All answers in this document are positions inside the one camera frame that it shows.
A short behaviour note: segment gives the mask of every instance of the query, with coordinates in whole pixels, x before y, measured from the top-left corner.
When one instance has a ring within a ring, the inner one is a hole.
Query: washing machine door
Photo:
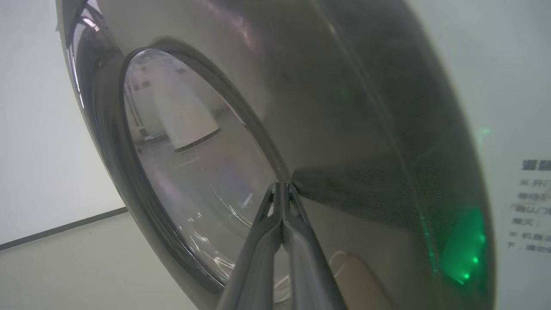
[[[199,309],[216,307],[275,181],[296,187],[349,309],[493,307],[473,143],[402,1],[57,4],[98,152]]]

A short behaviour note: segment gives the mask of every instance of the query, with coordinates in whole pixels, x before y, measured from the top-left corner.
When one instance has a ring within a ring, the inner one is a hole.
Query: green light
[[[349,98],[350,97],[350,91],[347,88],[341,88],[339,90],[338,94],[341,98]]]
[[[478,208],[467,210],[454,225],[440,256],[442,273],[465,284],[475,268],[485,246],[484,218]]]
[[[491,129],[488,127],[482,127],[479,130],[477,130],[476,133],[476,139],[477,139],[477,145],[481,146],[484,142],[484,138],[486,138],[487,135],[491,133]]]

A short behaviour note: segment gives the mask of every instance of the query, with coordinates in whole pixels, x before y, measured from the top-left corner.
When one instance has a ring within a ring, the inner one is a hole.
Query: washing machine
[[[290,184],[348,309],[548,309],[545,1],[58,0],[130,213],[216,309]],[[275,308],[289,254],[275,253]]]

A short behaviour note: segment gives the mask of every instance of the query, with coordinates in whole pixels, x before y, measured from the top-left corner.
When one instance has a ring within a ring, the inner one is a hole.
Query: wall baseboard
[[[0,244],[0,251],[5,250],[5,249],[9,249],[9,248],[12,248],[12,247],[16,247],[18,245],[21,245],[21,244],[24,244],[24,243],[27,243],[27,242],[31,242],[31,241],[34,241],[34,240],[42,239],[44,237],[48,237],[48,236],[51,236],[51,235],[56,234],[56,233],[64,232],[64,231],[67,231],[69,229],[73,229],[73,228],[77,228],[77,227],[80,227],[80,226],[83,226],[83,225],[86,225],[86,224],[97,222],[97,221],[103,220],[105,218],[109,218],[109,217],[112,217],[112,216],[115,216],[115,215],[123,214],[125,212],[128,212],[128,209],[126,207],[122,207],[122,208],[115,209],[115,210],[112,210],[112,211],[109,211],[109,212],[105,212],[105,213],[98,214],[98,215],[95,215],[95,216],[92,216],[92,217],[88,217],[88,218],[85,218],[85,219],[80,220],[80,221],[72,222],[72,223],[69,223],[67,225],[52,228],[52,229],[49,229],[47,231],[35,233],[35,234],[30,235],[30,236],[23,237],[21,239],[6,242],[4,244]]]

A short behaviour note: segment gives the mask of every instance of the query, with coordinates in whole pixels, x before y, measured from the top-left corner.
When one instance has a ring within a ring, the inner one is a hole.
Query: gray floor
[[[196,307],[125,213],[1,251],[0,309]]]

